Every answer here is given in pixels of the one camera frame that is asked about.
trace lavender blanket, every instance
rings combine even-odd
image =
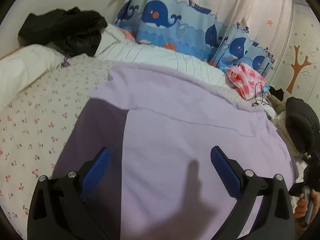
[[[183,73],[119,63],[83,109],[53,178],[108,147],[111,164],[86,205],[109,239],[208,240],[236,203],[211,164],[216,145],[243,169],[281,173],[292,186],[288,150],[262,108],[228,102]]]

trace pink fabric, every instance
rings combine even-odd
[[[239,66],[234,65],[229,68],[227,76],[245,100],[250,100],[255,95],[260,94],[266,84],[265,78],[246,63],[240,63]]]
[[[133,33],[133,31],[128,31],[122,28],[117,27],[119,30],[121,30],[121,32],[125,35],[125,39],[126,40],[130,40],[132,42],[136,43],[136,38],[135,38],[135,34]]]

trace curtain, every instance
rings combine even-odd
[[[266,76],[281,57],[292,0],[126,0],[115,24],[137,42],[226,70],[247,63]]]

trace wall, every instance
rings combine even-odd
[[[292,0],[292,2],[309,6],[308,3],[306,2],[306,0]],[[291,12],[291,19],[290,19],[291,24],[289,26],[289,31],[287,33],[287,37],[285,38],[286,44],[289,41],[289,35],[290,35],[291,28],[292,28],[292,17],[293,17],[293,10]],[[266,80],[267,80],[268,84],[270,84],[270,81],[272,80],[273,76],[275,75],[275,73],[279,67],[279,64],[281,62],[280,60],[281,60],[282,56],[284,55],[285,48],[286,47],[284,46],[283,49],[279,52],[279,54],[277,53],[277,55],[280,55],[280,57],[278,57],[278,59],[276,59],[275,63],[273,64],[273,66],[271,67],[270,71],[268,72],[268,74],[266,76]]]
[[[124,0],[16,0],[0,25],[0,58],[19,46],[18,32],[30,12],[44,14],[56,8],[94,9],[113,22]]]
[[[309,6],[294,3],[293,11],[289,40],[270,85],[282,88],[284,99],[303,99],[320,117],[320,23]]]

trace human hand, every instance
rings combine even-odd
[[[319,192],[316,192],[314,189],[311,191],[311,197],[313,201],[313,211],[311,214],[311,219],[310,219],[310,223],[314,220],[314,218],[316,217],[318,211],[319,211],[319,207],[320,207],[320,197],[319,197]],[[296,219],[295,221],[295,228],[296,231],[304,231],[306,230],[306,228],[301,228],[299,225],[299,219],[303,218],[307,211],[308,211],[308,204],[309,202],[307,200],[304,199],[304,195],[301,194],[300,195],[300,199],[297,202],[297,207],[295,209],[295,213],[294,213],[294,217]]]

